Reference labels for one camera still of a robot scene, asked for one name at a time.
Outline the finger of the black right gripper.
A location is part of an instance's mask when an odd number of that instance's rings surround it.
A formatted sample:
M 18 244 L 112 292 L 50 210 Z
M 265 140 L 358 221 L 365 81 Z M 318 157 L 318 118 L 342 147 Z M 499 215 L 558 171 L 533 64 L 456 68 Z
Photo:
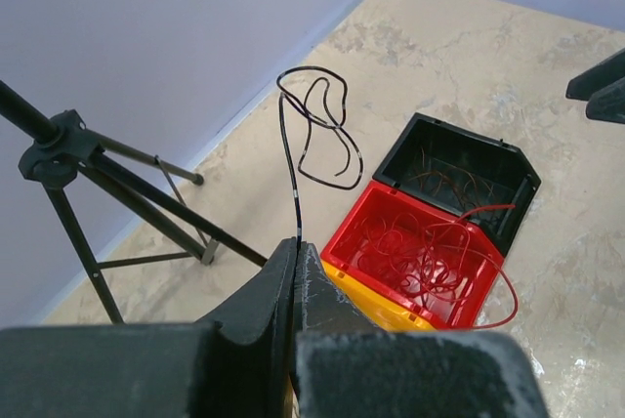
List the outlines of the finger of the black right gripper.
M 593 94 L 622 79 L 625 74 L 624 56 L 624 50 L 620 50 L 572 78 L 567 84 L 565 97 L 589 100 Z
M 625 78 L 621 78 L 595 92 L 586 105 L 590 120 L 625 124 Z

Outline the black plastic bin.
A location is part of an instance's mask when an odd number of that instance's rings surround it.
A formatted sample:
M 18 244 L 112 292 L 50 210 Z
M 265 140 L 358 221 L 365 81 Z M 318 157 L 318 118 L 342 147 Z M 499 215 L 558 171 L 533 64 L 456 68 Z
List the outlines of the black plastic bin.
M 516 146 L 416 113 L 373 179 L 478 226 L 507 256 L 541 179 Z

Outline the yellow plastic bin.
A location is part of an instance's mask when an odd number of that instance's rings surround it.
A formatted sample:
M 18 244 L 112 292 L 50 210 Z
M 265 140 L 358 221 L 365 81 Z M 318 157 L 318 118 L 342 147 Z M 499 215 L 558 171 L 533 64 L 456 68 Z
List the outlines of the yellow plastic bin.
M 336 267 L 322 261 L 325 274 L 373 323 L 390 332 L 433 331 L 434 327 Z

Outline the red plastic bin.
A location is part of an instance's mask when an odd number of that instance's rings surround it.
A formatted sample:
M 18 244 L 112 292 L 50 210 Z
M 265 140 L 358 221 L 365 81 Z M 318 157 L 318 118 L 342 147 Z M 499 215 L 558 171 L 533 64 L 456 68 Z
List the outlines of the red plastic bin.
M 371 182 L 320 255 L 434 330 L 473 327 L 504 258 L 474 224 Z

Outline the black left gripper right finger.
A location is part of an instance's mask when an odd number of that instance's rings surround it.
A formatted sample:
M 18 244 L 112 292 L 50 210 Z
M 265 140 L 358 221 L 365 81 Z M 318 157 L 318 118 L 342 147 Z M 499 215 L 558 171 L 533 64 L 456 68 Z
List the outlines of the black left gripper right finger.
M 391 333 L 376 326 L 303 244 L 296 396 L 303 417 L 546 417 L 521 347 L 492 331 Z

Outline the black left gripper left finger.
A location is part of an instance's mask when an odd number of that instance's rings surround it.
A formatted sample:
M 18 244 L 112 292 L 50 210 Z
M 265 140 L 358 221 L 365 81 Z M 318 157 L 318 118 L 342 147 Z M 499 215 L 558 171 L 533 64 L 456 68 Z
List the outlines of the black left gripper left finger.
M 5 417 L 288 417 L 294 239 L 192 323 L 5 329 Z

